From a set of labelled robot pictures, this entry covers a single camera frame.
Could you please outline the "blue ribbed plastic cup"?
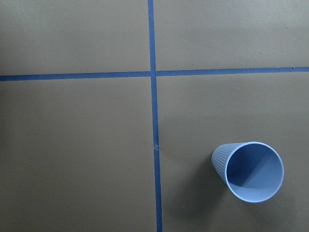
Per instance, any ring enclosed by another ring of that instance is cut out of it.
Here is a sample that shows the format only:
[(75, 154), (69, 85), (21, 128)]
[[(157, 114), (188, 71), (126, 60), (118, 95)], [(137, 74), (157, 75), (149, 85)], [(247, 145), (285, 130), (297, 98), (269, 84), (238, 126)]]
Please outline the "blue ribbed plastic cup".
[(213, 151), (214, 169), (240, 200), (261, 203), (281, 188), (284, 166), (275, 149), (262, 142), (220, 145)]

